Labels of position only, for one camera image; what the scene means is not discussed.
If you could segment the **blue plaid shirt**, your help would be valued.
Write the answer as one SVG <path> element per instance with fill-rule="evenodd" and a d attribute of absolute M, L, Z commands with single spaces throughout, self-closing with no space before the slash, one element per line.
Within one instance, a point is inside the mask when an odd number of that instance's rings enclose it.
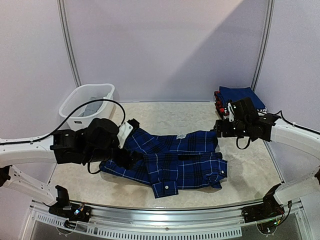
<path fill-rule="evenodd" d="M 99 169 L 152 188 L 155 198 L 174 196 L 179 190 L 205 187 L 221 189 L 228 176 L 228 162 L 216 151 L 217 133 L 198 130 L 182 135 L 152 135 L 138 128 L 124 148 L 140 160 L 131 169 L 114 160 L 102 162 Z"/>

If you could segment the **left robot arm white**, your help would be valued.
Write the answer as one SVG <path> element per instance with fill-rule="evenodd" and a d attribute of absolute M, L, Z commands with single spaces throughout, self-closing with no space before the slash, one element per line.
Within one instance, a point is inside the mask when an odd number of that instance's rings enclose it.
<path fill-rule="evenodd" d="M 131 169 L 142 155 L 125 149 L 126 140 L 140 127 L 135 119 L 117 126 L 106 118 L 95 118 L 82 129 L 57 129 L 36 138 L 0 141 L 0 185 L 26 194 L 46 206 L 55 208 L 63 217 L 74 213 L 68 190 L 44 183 L 22 171 L 20 164 L 77 164 L 89 167 L 93 162 L 113 160 L 119 167 Z"/>

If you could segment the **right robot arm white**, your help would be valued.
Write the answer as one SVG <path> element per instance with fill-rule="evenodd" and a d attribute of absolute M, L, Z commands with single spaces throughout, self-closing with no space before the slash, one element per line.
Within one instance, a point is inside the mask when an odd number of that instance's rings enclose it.
<path fill-rule="evenodd" d="M 283 182 L 263 197 L 258 213 L 269 218 L 291 200 L 320 191 L 320 133 L 287 120 L 282 111 L 259 113 L 249 97 L 227 103 L 228 117 L 217 120 L 219 138 L 246 138 L 247 149 L 256 140 L 271 144 Z"/>

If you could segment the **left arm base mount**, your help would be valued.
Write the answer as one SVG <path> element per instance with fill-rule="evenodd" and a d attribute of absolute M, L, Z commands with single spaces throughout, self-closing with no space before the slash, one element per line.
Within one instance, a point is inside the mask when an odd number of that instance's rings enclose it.
<path fill-rule="evenodd" d="M 49 207 L 48 212 L 52 215 L 65 218 L 63 226 L 74 230 L 77 222 L 88 223 L 92 216 L 92 208 L 84 203 L 71 203 L 69 206 L 60 207 L 57 204 Z"/>

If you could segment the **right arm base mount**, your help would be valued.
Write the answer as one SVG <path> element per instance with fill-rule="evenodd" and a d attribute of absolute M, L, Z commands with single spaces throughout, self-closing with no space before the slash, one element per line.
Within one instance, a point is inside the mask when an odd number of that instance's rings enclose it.
<path fill-rule="evenodd" d="M 256 222 L 258 231 L 263 235 L 272 235 L 283 224 L 291 213 L 292 201 L 287 202 L 288 211 L 285 213 L 284 205 L 276 201 L 267 200 L 261 204 L 242 208 L 241 215 L 245 223 Z"/>

